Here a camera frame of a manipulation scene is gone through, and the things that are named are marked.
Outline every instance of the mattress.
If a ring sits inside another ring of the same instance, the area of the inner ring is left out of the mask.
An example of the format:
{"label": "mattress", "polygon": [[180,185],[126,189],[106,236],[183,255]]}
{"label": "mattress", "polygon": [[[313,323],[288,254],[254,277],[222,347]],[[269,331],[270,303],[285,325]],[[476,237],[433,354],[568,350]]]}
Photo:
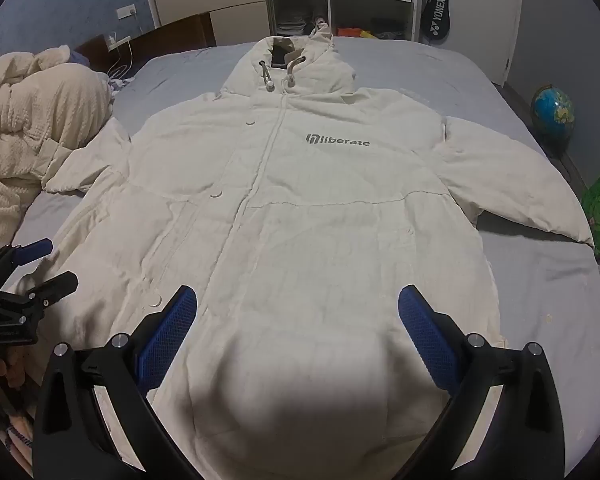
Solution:
{"label": "mattress", "polygon": [[[487,77],[464,56],[404,41],[335,41],[361,88],[395,89],[443,115],[482,124],[541,153]],[[133,135],[154,113],[217,92],[252,46],[153,59],[116,96],[113,114]],[[80,200],[79,194],[40,194],[14,243],[52,238]],[[571,470],[600,434],[600,276],[593,252],[584,244],[489,214],[480,216],[477,227],[498,287],[502,334],[509,347],[520,349],[534,340],[546,351],[564,419],[566,468]],[[34,266],[19,269],[10,283]]]}

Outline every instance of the drawstring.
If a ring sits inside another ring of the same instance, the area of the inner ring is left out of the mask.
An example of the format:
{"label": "drawstring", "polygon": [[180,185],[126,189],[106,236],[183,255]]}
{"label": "drawstring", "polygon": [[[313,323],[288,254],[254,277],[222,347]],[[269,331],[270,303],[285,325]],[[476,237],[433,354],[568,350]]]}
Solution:
{"label": "drawstring", "polygon": [[264,79],[264,86],[267,87],[268,92],[273,92],[276,89],[276,84],[273,82],[273,79],[269,75],[269,70],[267,70],[267,64],[264,61],[261,61],[259,65],[262,67],[262,79]]}
{"label": "drawstring", "polygon": [[305,62],[305,61],[306,61],[306,57],[305,56],[296,57],[286,67],[286,84],[289,86],[289,88],[291,88],[292,86],[295,86],[295,84],[296,84],[296,77],[294,76],[294,72],[293,72],[294,67],[297,64],[300,64],[300,63]]}

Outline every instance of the gray wall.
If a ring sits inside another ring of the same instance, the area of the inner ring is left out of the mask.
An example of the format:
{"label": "gray wall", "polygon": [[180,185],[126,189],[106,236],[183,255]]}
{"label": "gray wall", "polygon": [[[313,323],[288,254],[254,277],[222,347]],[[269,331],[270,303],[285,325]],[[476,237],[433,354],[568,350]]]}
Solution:
{"label": "gray wall", "polygon": [[590,186],[600,174],[600,12],[592,0],[522,0],[507,82],[527,102],[545,84],[576,107],[568,155]]}
{"label": "gray wall", "polygon": [[[136,4],[135,17],[118,19],[116,9]],[[76,47],[115,31],[117,38],[136,37],[154,28],[147,0],[5,0],[0,6],[0,56],[40,52],[52,46]]]}

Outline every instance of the white door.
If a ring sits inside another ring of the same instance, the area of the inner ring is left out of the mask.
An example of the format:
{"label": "white door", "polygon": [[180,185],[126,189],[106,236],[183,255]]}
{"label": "white door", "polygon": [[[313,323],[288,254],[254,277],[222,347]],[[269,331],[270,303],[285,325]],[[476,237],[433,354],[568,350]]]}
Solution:
{"label": "white door", "polygon": [[516,46],[521,8],[522,0],[450,0],[449,35],[431,44],[464,54],[491,81],[503,85]]}

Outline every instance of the power strip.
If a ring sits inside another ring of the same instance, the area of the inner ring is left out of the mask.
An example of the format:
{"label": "power strip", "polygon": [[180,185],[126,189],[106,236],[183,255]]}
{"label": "power strip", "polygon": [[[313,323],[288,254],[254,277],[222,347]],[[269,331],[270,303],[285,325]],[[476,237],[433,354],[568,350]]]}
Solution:
{"label": "power strip", "polygon": [[125,43],[128,43],[129,41],[131,41],[131,36],[127,36],[126,38],[122,38],[120,41],[115,41],[114,43],[107,42],[107,48],[109,49],[109,51],[111,51],[114,48],[118,48],[119,46],[122,46]]}

